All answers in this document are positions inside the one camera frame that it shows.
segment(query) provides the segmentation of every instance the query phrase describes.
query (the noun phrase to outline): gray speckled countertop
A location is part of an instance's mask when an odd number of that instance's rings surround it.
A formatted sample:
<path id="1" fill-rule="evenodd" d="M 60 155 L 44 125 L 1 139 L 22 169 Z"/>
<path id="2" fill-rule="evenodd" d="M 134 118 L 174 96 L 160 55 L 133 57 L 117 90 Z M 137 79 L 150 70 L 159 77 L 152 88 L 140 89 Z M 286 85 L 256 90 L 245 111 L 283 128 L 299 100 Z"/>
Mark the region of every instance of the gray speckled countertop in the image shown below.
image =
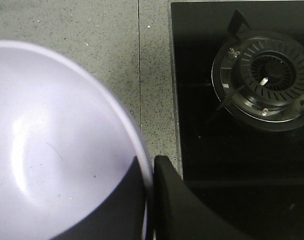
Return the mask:
<path id="1" fill-rule="evenodd" d="M 141 126 L 150 151 L 181 174 L 168 0 L 0 0 L 0 39 L 71 58 L 104 82 Z"/>

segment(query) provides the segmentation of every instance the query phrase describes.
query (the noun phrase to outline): gas burner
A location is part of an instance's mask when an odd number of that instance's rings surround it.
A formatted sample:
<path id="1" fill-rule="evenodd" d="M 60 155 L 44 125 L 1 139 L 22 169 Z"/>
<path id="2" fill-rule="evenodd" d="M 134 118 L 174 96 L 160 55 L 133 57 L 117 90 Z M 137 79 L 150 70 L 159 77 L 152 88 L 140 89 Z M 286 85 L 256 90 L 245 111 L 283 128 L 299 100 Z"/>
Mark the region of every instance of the gas burner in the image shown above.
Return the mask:
<path id="1" fill-rule="evenodd" d="M 225 107 L 261 130 L 279 132 L 304 126 L 304 46 L 275 32 L 237 35 L 235 31 L 246 21 L 238 11 L 233 19 L 228 29 L 232 37 L 212 68 L 219 108 Z"/>

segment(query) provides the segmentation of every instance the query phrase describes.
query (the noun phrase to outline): white bowl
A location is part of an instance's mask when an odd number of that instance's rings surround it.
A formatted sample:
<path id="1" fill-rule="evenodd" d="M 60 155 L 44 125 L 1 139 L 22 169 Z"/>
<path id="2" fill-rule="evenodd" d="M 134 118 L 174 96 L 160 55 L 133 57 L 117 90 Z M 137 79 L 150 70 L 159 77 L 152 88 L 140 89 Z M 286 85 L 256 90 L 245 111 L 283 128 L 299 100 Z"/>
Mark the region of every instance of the white bowl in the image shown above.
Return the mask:
<path id="1" fill-rule="evenodd" d="M 134 156 L 151 197 L 144 141 L 113 95 L 51 50 L 0 41 L 0 239 L 50 239 L 72 227 Z"/>

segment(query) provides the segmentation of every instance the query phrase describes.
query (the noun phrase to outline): burner cap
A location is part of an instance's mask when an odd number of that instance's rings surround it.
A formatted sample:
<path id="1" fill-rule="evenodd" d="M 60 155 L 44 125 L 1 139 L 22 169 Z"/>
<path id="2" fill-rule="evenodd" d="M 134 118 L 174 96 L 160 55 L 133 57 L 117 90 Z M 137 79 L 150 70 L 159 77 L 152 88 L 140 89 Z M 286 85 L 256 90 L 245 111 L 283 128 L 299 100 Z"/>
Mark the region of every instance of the burner cap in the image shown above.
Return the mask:
<path id="1" fill-rule="evenodd" d="M 269 82 L 275 83 L 281 80 L 285 74 L 285 65 L 282 61 L 272 59 L 268 60 L 264 66 L 265 72 Z"/>
<path id="2" fill-rule="evenodd" d="M 220 49 L 212 68 L 215 92 L 226 109 L 268 131 L 303 126 L 304 46 L 267 31 L 249 31 L 239 39 Z"/>

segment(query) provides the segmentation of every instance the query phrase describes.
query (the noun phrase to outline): gas stove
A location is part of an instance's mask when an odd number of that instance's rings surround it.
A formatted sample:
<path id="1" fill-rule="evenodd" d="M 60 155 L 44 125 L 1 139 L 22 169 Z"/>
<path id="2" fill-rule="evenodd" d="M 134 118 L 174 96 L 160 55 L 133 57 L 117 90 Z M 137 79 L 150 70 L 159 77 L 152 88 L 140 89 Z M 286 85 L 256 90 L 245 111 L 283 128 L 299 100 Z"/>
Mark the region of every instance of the gas stove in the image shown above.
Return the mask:
<path id="1" fill-rule="evenodd" d="M 185 183 L 255 239 L 304 239 L 304 1 L 171 11 Z"/>

